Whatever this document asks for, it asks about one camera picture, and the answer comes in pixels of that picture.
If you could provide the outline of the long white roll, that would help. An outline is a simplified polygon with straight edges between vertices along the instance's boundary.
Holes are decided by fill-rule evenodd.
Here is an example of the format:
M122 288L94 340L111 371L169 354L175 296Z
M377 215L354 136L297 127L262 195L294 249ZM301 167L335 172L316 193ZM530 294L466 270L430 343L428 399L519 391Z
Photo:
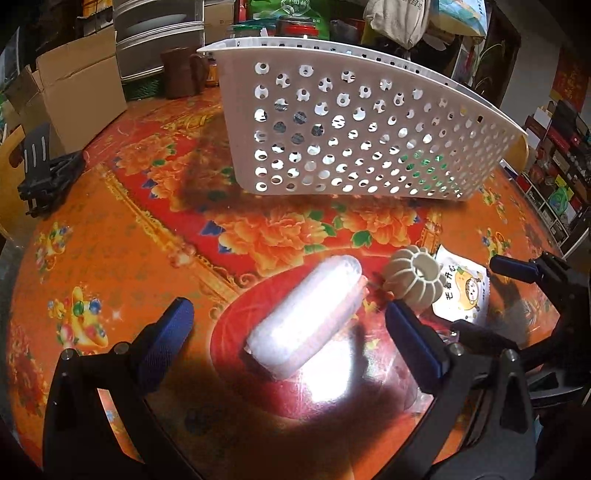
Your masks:
M290 378L356 314L367 282L356 257L325 259L252 329L245 352L274 380Z

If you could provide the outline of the red floral tablecloth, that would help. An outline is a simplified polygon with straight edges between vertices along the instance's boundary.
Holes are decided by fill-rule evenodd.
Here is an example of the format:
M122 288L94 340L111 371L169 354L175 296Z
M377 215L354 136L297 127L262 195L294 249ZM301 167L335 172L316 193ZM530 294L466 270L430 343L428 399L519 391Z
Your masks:
M502 169L461 203L245 193L217 90L130 104L85 157L86 172L39 222L6 289L4 415L35 462L62 350L105 352L184 297L194 327L148 401L202 475L369 479L421 417L397 412L384 387L396 348L380 299L370 294L284 382L242 360L254 321L332 255L355 256L374 279L410 244L443 245L479 264L556 248Z

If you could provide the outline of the left wooden chair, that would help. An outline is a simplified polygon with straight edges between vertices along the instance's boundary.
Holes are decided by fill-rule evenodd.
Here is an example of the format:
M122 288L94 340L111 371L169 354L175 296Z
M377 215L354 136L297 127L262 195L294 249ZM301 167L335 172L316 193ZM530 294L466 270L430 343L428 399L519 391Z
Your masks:
M1 138L1 235L18 246L24 245L30 230L25 204L17 191L24 180L24 173L19 168L22 161L20 147L24 139L21 125L10 134L4 129Z

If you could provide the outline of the green shopping bag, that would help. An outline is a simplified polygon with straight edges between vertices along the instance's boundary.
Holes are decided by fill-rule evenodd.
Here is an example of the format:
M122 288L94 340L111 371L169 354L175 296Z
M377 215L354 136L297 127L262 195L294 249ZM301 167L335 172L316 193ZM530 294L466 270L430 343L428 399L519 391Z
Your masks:
M318 38L329 40L331 9L325 0L269 0L247 2L249 19L307 17L318 29Z

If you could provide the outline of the blue printed tote bag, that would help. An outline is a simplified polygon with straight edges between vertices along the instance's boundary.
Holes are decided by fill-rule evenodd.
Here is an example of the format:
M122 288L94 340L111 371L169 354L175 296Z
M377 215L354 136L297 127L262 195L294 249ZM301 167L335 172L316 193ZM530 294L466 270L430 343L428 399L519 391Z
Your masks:
M484 0L436 0L431 2L431 22L454 35L484 38L488 20Z

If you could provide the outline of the white ribbed round ball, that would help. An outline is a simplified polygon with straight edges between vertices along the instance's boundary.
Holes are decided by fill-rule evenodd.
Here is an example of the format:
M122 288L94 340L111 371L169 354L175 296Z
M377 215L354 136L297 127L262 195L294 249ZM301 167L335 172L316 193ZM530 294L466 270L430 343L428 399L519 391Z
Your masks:
M422 313L443 295L445 277L425 247L410 245L394 253L383 269L383 290Z

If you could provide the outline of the right wooden chair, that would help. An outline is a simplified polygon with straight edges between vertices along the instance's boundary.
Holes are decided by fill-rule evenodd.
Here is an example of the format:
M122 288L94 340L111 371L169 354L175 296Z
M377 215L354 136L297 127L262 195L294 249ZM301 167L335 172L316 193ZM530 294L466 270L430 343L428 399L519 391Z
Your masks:
M521 174L529 158L529 144L527 136L522 135L515 140L503 155L503 160L517 174Z

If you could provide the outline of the white perforated plastic basket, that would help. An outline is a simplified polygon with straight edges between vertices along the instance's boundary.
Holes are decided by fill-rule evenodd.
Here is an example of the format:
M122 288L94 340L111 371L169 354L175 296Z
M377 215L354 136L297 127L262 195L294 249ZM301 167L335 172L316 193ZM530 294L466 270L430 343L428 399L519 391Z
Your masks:
M217 65L235 179L253 194L464 201L527 136L467 87L374 50L239 37L202 53Z

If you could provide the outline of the brown cardboard box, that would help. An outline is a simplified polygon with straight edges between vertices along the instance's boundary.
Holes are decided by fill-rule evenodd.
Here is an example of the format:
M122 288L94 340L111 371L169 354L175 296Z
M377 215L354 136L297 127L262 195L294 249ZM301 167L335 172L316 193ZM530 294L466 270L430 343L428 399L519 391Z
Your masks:
M127 109L115 38L109 26L61 45L8 84L5 94L24 132L50 126L52 157L84 149Z

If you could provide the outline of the red wall poster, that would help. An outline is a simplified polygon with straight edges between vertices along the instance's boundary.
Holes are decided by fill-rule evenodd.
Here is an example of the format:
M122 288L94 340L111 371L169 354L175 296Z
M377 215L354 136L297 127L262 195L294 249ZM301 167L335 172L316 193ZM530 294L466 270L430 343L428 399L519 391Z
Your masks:
M589 72L589 68L577 53L569 46L562 45L550 98L555 102L560 100L568 102L578 113L581 113L590 81Z

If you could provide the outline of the brown ceramic mug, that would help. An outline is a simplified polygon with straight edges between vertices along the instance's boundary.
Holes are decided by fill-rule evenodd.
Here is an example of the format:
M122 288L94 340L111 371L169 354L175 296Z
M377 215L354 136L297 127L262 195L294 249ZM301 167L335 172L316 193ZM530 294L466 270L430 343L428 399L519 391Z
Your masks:
M178 99L200 94L206 85L209 63L191 47L178 47L160 54L163 66L164 94Z

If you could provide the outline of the clear purple plastic pouch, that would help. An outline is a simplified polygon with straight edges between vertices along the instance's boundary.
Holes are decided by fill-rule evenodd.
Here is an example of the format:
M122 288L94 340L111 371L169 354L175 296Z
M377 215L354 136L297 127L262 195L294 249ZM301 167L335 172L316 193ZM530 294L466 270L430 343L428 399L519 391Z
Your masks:
M430 406L433 396L424 393L418 386L409 367L398 350L388 365L384 387L399 413L422 415Z

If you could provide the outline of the beige canvas tote bag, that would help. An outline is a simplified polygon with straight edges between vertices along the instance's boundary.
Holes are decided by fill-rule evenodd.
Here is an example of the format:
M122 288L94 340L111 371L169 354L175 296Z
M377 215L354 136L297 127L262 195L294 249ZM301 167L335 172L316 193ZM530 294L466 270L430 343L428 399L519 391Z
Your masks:
M370 0L363 18L370 29L410 50L426 32L430 10L430 0Z

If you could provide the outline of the red lid glass jar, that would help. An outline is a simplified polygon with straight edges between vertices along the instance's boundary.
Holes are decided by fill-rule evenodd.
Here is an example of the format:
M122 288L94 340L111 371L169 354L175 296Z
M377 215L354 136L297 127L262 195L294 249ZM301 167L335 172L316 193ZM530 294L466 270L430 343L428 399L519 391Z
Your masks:
M276 36L318 38L318 28L311 18L283 16L276 20Z

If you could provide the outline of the white cube shelf unit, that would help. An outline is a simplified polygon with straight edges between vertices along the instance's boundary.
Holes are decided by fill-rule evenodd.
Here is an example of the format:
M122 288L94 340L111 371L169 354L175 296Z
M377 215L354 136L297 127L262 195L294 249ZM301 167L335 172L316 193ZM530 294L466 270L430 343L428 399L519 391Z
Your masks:
M564 258L590 241L590 128L570 103L526 120L529 158L517 183Z

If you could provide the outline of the yellow cartoon white packet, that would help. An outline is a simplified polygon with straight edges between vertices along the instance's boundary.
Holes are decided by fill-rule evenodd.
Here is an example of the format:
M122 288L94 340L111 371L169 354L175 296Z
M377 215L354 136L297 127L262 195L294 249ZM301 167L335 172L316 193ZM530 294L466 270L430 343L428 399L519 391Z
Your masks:
M433 313L454 322L465 320L483 324L486 320L490 282L488 270L470 259L456 255L441 245L435 256L441 267L443 294L433 305Z

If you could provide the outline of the grey stacked drawer unit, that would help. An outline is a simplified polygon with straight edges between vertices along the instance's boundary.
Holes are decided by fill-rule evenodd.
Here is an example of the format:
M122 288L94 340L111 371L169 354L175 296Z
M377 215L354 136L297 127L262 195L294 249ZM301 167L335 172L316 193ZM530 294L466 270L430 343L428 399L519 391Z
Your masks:
M116 60L121 81L159 74L160 54L204 46L204 1L123 0L113 3Z

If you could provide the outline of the wooden chair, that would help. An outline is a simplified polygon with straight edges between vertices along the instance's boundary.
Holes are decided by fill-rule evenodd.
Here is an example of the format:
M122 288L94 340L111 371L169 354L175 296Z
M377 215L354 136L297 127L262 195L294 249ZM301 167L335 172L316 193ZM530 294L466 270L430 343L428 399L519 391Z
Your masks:
M515 140L503 155L503 160L517 174L521 174L529 158L529 144L527 136L522 135Z
M18 246L24 245L30 230L25 204L17 191L24 180L24 173L19 168L22 161L20 147L24 139L21 125L10 134L4 129L1 138L1 235Z

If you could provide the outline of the black phone stand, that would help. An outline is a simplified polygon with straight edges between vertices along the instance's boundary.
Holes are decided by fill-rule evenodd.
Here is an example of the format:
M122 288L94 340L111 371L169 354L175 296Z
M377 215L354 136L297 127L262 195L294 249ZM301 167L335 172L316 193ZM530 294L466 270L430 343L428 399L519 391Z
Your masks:
M27 203L27 215L43 217L58 208L79 179L86 162L82 151L50 157L50 124L44 123L22 142L24 180L17 191Z

